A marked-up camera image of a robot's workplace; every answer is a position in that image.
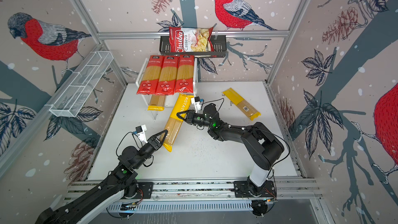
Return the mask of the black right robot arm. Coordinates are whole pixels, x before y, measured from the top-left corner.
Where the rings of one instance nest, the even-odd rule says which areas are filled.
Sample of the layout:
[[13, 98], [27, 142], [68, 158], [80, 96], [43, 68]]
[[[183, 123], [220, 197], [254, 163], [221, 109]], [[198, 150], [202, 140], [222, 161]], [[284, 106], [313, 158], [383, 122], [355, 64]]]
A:
[[246, 183], [252, 195], [258, 195], [265, 188], [269, 172], [285, 151], [282, 142], [261, 122], [253, 125], [231, 125], [220, 119], [215, 104], [204, 107], [203, 112], [187, 110], [176, 114], [179, 120], [189, 125], [207, 128], [207, 133], [217, 141], [243, 144], [255, 166]]

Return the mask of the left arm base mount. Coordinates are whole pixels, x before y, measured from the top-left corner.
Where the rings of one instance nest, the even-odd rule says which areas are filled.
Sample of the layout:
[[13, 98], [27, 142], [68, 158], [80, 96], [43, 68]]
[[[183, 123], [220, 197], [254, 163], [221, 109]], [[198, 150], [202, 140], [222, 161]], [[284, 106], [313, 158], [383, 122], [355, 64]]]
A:
[[124, 190], [123, 199], [150, 199], [153, 191], [153, 182], [134, 182]]

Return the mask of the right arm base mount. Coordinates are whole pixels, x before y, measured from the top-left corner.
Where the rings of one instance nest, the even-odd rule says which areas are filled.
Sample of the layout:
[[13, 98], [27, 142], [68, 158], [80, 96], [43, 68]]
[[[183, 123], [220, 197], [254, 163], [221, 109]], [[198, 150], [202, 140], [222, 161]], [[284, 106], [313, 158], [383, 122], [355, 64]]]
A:
[[274, 182], [266, 180], [261, 186], [256, 186], [249, 179], [246, 181], [234, 181], [233, 189], [236, 198], [276, 198]]

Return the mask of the red spaghetti bag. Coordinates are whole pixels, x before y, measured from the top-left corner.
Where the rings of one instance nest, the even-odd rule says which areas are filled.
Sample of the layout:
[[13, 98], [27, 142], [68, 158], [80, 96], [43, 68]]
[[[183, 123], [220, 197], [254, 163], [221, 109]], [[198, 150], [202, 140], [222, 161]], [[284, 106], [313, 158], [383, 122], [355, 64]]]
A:
[[156, 93], [163, 62], [164, 56], [153, 55], [150, 57], [137, 94], [150, 95]]
[[175, 93], [193, 93], [194, 56], [181, 55], [177, 68]]
[[178, 56], [166, 56], [162, 65], [156, 95], [173, 95], [175, 93]]

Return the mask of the yellow Pastatime pasta bag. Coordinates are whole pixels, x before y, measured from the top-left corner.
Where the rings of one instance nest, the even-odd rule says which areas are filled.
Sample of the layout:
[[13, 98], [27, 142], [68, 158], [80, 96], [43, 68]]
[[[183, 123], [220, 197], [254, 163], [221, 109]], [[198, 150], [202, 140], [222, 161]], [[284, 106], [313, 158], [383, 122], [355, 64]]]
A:
[[164, 102], [165, 102], [164, 95], [152, 95], [147, 110], [158, 111], [158, 112], [164, 111]]

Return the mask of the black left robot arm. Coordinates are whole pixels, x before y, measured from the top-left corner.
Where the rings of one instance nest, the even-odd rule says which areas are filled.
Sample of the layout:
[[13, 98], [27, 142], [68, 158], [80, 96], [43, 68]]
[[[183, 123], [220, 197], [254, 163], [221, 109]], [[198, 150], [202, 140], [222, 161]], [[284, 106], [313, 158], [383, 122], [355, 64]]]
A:
[[167, 137], [163, 130], [150, 138], [140, 149], [126, 147], [118, 156], [119, 163], [107, 177], [78, 199], [56, 209], [48, 208], [37, 218], [37, 224], [88, 224], [104, 209], [122, 199], [127, 191], [133, 197], [137, 191], [136, 172], [155, 151], [159, 150]]

